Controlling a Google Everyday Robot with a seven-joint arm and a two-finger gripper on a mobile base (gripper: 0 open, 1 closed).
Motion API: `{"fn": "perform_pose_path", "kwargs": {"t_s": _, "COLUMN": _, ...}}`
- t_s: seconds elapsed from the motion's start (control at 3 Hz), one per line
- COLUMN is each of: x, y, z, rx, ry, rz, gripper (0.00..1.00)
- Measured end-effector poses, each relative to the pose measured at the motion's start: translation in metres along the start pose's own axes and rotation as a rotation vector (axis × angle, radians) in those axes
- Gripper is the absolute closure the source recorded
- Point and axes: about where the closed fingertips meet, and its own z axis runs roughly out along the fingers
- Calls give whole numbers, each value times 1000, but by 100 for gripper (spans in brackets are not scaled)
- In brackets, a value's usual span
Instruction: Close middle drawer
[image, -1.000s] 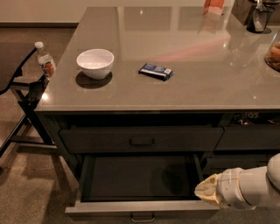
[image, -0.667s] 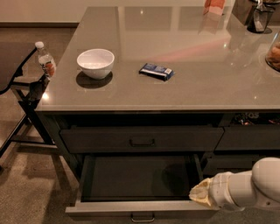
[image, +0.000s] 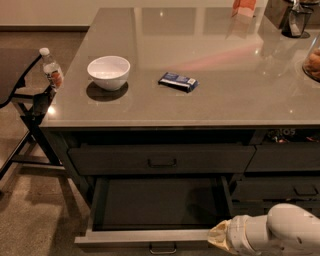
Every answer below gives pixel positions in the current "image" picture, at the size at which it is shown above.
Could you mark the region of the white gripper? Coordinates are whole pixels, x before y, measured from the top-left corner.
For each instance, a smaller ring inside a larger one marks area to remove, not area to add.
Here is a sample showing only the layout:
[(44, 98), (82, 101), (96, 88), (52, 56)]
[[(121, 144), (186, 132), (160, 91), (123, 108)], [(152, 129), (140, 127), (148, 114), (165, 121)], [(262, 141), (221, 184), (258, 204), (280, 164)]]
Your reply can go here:
[(235, 216), (213, 227), (207, 241), (215, 247), (240, 256), (259, 256), (269, 241), (267, 216)]

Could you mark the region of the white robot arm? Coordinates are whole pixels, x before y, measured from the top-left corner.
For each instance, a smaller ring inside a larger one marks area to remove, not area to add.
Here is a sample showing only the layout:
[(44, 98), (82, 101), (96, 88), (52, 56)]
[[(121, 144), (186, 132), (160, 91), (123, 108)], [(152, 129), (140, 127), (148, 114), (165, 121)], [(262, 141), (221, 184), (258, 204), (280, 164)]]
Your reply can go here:
[(293, 204), (277, 204), (266, 215), (237, 215), (208, 233), (208, 242), (236, 256), (319, 256), (320, 219)]

